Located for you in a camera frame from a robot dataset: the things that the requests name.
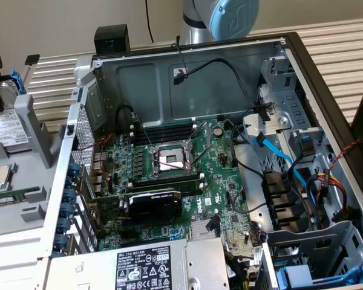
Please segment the black box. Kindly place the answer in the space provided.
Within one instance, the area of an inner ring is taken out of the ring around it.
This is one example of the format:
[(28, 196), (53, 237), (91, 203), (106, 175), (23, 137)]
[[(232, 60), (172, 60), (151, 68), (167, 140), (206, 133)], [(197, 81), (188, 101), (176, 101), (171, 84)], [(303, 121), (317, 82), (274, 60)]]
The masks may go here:
[(98, 27), (94, 35), (98, 55), (125, 53), (131, 50), (126, 24)]

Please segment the CPU socket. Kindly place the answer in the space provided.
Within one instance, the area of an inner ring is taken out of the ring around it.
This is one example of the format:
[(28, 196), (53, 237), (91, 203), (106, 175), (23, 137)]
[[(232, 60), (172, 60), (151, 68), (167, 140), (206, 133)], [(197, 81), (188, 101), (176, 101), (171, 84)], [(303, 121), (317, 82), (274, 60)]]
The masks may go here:
[(149, 149), (149, 179), (172, 175), (190, 175), (198, 171), (196, 165), (192, 167), (192, 170), (185, 169), (182, 142), (157, 144), (154, 149)]

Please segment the empty blue disk carrier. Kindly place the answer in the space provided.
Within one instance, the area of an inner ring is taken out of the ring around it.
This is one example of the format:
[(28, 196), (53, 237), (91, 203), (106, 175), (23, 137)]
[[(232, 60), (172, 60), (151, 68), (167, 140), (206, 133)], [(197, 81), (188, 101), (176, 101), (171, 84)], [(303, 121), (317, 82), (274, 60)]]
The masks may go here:
[(312, 279), (305, 265), (287, 266), (276, 273), (280, 290), (322, 290), (363, 283), (363, 261), (349, 269), (345, 274), (320, 279)]

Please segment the open PC case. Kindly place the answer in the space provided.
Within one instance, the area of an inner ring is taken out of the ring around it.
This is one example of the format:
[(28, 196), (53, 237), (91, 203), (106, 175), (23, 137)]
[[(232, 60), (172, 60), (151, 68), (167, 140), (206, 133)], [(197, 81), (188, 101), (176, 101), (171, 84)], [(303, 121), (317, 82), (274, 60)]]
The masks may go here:
[[(38, 288), (45, 290), (54, 258), (101, 251), (99, 228), (89, 206), (95, 198), (94, 154), (101, 139), (140, 128), (132, 118), (134, 111), (145, 128), (215, 119), (228, 121), (240, 130), (241, 143), (235, 145), (234, 160), (242, 167), (247, 205), (255, 209), (250, 220), (258, 243), (249, 256), (234, 255), (221, 243), (229, 290), (257, 290), (262, 245), (267, 234), (275, 231), (264, 198), (263, 173), (273, 170), (287, 174), (299, 154), (290, 154), (281, 133), (275, 141), (263, 134), (248, 137), (243, 118), (259, 113), (263, 120), (269, 119), (261, 111), (271, 104), (258, 101), (258, 87), (264, 83), (261, 67), (265, 60), (279, 56), (290, 60), (305, 93), (303, 107), (309, 120), (324, 131), (321, 145), (314, 146), (315, 154), (302, 159), (295, 168), (305, 182), (316, 173), (330, 171), (344, 186), (348, 205), (361, 212), (359, 219), (349, 222), (363, 239), (362, 142), (353, 135), (299, 36), (289, 33), (188, 46), (174, 43), (167, 48), (94, 56), (89, 73), (73, 91), (76, 102), (70, 108), (45, 218), (42, 263), (46, 269)], [(58, 234), (56, 226), (69, 162), (80, 165), (80, 173), (75, 176), (77, 186), (73, 188), (77, 198), (71, 228), (65, 233), (67, 247), (55, 251), (53, 241)], [(300, 181), (295, 176), (294, 179), (295, 184), (290, 186), (307, 209), (311, 222), (308, 231), (315, 231), (313, 202)], [(338, 223), (331, 218), (341, 208), (341, 192), (330, 187), (319, 207), (321, 230)]]

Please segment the green motherboard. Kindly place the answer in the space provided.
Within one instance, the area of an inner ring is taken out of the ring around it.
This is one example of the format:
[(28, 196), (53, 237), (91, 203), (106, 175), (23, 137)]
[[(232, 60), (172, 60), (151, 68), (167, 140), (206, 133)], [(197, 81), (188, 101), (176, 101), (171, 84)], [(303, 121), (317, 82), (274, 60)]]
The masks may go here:
[[(206, 183), (201, 195), (182, 196), (183, 211), (172, 222), (131, 224), (129, 222), (103, 221), (97, 198), (131, 195), (127, 187), (133, 181), (147, 181), (150, 144), (136, 146), (134, 133), (111, 134), (100, 140), (92, 165), (95, 198), (89, 203), (95, 223), (99, 228), (101, 251), (144, 245), (153, 242), (190, 240), (191, 223), (210, 220), (214, 215), (221, 219), (219, 237), (227, 251), (234, 255), (249, 256), (258, 243), (250, 215), (255, 212), (247, 205), (246, 189), (241, 179), (242, 167), (234, 160), (235, 145), (241, 143), (240, 130), (228, 121), (207, 120), (211, 131), (211, 148), (196, 164), (200, 180)], [(223, 130), (217, 138), (215, 127)]]

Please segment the silver chipset heat sink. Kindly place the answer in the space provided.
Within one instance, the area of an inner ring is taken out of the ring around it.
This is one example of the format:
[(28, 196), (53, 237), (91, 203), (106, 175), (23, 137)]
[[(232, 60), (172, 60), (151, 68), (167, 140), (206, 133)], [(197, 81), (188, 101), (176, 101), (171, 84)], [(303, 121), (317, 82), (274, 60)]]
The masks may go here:
[(206, 224), (208, 222), (209, 220), (202, 220), (191, 223), (190, 234), (189, 234), (191, 241), (217, 238), (215, 237), (214, 231), (209, 232), (206, 229)]

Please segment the coloured power wire black plug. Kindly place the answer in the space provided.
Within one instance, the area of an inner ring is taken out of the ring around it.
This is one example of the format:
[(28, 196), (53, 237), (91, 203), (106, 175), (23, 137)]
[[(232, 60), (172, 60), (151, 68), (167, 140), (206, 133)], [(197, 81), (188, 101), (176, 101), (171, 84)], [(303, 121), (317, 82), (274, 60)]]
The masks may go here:
[[(316, 195), (314, 195), (310, 189), (311, 185), (315, 182), (320, 182)], [(322, 204), (322, 200), (328, 195), (330, 187), (338, 189), (342, 195), (342, 208), (333, 215), (331, 218), (332, 222), (337, 223), (341, 221), (352, 221), (361, 217), (361, 212), (358, 208), (353, 208), (348, 205), (347, 192), (344, 186), (333, 175), (330, 174), (328, 169), (326, 169), (323, 173), (316, 173), (312, 175), (306, 181), (306, 194), (307, 197), (310, 197), (313, 202), (313, 230), (320, 230), (322, 228), (322, 219), (319, 215), (319, 207)]]

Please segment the black RAM slot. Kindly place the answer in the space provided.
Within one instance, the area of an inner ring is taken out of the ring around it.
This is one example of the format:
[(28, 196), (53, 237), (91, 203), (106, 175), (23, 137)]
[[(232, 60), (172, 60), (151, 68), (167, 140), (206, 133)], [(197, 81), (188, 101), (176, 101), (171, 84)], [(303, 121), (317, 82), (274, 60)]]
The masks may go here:
[(131, 193), (147, 193), (147, 192), (162, 192), (162, 191), (176, 191), (180, 192), (182, 196), (201, 195), (206, 187), (206, 183), (198, 180), (179, 181), (179, 182), (140, 182), (133, 183), (132, 186), (127, 187), (127, 191)]
[[(189, 123), (179, 123), (173, 124), (169, 126), (156, 126), (156, 127), (147, 127), (146, 132), (150, 138), (158, 138), (160, 136), (176, 136), (176, 135), (186, 135), (188, 133), (192, 133), (193, 124)], [(133, 131), (135, 137), (145, 137), (145, 134), (141, 130), (141, 128)]]
[[(172, 141), (181, 141), (181, 140), (186, 140), (191, 133), (188, 133), (186, 135), (169, 135), (169, 136), (160, 136), (158, 138), (150, 138), (151, 142), (153, 144), (158, 144), (158, 143), (167, 143), (167, 142), (172, 142)], [(134, 142), (133, 142), (136, 146), (143, 146), (143, 145), (148, 145), (148, 140), (146, 139), (146, 136), (142, 136), (142, 137), (135, 137), (134, 136)]]
[(164, 176), (163, 178), (149, 179), (147, 181), (133, 181), (132, 184), (134, 187), (145, 187), (150, 185), (199, 181), (200, 175), (201, 172), (194, 172), (193, 174), (190, 175), (172, 175), (172, 176)]

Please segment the metal CPU socket cover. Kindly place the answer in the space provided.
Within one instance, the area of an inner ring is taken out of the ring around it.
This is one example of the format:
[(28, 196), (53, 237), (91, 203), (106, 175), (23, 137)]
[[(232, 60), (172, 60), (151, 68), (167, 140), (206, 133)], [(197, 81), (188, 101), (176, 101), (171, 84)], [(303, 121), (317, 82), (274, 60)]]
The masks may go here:
[(192, 170), (192, 167), (201, 160), (211, 146), (211, 131), (208, 122), (203, 121), (182, 142), (185, 154), (185, 169)]

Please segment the silver power supply unit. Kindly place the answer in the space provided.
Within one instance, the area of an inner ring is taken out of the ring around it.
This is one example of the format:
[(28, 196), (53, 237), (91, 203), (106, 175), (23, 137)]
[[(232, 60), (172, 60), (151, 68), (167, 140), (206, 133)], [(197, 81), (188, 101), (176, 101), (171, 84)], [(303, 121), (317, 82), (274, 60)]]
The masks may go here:
[(45, 290), (229, 290), (219, 238), (54, 258)]

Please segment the metal disk bay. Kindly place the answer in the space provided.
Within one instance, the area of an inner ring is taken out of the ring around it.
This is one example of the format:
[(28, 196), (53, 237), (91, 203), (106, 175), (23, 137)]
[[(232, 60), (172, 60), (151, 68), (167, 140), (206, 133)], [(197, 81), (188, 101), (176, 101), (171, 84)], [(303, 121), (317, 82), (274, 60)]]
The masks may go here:
[[(274, 231), (262, 249), (257, 290), (280, 290), (276, 273), (287, 266), (305, 265), (312, 279), (320, 279), (345, 274), (363, 261), (363, 239), (349, 221), (304, 233)], [(322, 290), (363, 290), (363, 283)]]

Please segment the hard disk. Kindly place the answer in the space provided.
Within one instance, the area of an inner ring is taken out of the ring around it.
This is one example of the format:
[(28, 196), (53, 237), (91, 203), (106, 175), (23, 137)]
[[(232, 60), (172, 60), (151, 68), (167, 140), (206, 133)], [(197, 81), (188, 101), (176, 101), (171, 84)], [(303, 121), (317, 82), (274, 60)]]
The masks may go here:
[(25, 93), (22, 77), (16, 70), (0, 76), (0, 143), (9, 154), (31, 150), (30, 133), (15, 111), (17, 97)]

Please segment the green RAM stick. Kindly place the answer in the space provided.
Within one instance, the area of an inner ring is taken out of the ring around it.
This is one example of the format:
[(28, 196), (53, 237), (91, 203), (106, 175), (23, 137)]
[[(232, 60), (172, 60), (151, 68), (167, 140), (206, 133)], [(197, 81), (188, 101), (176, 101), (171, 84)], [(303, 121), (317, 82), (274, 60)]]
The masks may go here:
[(0, 206), (7, 204), (14, 204), (26, 200), (25, 194), (30, 192), (39, 191), (40, 187), (31, 187), (21, 190), (12, 190), (0, 193)]

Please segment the grey parts rack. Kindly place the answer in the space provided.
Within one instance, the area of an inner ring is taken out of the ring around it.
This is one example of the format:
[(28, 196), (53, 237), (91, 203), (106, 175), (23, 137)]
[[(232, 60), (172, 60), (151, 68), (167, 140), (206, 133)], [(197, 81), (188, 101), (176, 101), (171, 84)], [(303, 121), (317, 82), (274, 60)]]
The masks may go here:
[(15, 101), (15, 111), (30, 133), (31, 150), (9, 154), (0, 143), (0, 166), (12, 165), (10, 186), (3, 192), (41, 189), (26, 193), (25, 201), (0, 206), (0, 236), (33, 230), (44, 224), (62, 138), (38, 120), (33, 103), (30, 94), (19, 95)]

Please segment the black graphics card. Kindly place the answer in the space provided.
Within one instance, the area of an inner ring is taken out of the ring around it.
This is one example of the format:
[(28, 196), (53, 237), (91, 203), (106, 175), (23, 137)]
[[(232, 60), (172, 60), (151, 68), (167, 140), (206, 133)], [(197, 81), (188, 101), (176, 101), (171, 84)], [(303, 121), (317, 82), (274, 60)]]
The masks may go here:
[(93, 204), (97, 205), (101, 220), (131, 224), (169, 223), (183, 211), (182, 194), (175, 190), (102, 197)]

